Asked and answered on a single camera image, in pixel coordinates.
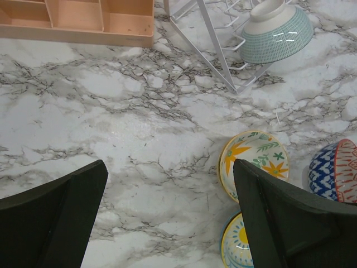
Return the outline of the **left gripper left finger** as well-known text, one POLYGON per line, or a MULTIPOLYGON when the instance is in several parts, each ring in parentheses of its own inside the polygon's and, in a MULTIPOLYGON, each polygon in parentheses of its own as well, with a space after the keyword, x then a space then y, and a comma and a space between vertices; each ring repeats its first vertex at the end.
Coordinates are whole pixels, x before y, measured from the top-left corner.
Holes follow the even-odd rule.
POLYGON ((1 267, 80 267, 108 180, 102 160, 1 199, 1 267))

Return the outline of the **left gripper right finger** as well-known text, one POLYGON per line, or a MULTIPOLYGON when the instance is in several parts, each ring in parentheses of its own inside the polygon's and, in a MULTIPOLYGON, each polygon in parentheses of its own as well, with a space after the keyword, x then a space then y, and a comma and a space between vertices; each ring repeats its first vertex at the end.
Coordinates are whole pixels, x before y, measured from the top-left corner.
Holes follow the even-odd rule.
POLYGON ((356 267, 356 204, 277 179, 247 160, 233 166, 254 267, 356 267))

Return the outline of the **yellow sun blue bowl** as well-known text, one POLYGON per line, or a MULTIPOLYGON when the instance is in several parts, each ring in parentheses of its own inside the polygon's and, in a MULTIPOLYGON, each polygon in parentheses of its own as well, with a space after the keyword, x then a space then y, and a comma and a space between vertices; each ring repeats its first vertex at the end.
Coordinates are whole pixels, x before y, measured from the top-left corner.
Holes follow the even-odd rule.
POLYGON ((241 211, 228 218, 220 234, 220 256, 224 267, 254 267, 241 211))

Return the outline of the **orange flower leaf bowl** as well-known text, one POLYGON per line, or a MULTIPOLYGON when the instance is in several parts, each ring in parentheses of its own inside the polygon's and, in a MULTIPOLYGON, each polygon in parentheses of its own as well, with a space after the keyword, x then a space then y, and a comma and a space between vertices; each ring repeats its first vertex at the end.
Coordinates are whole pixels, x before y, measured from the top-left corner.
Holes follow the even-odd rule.
POLYGON ((247 160, 278 179, 288 180, 290 164, 283 145, 269 133, 258 130, 244 131, 227 142, 217 165, 221 186, 235 202, 238 202, 233 175, 236 159, 247 160))

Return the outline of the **teal grid pattern bowl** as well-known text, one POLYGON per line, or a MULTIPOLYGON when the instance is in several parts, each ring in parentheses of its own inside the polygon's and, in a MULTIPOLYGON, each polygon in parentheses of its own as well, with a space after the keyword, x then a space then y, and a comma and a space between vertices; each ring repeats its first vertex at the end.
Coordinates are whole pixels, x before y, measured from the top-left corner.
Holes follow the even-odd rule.
POLYGON ((250 64, 268 64, 302 50, 314 30, 305 12, 285 1, 263 1, 249 14, 241 37, 240 57, 250 64))

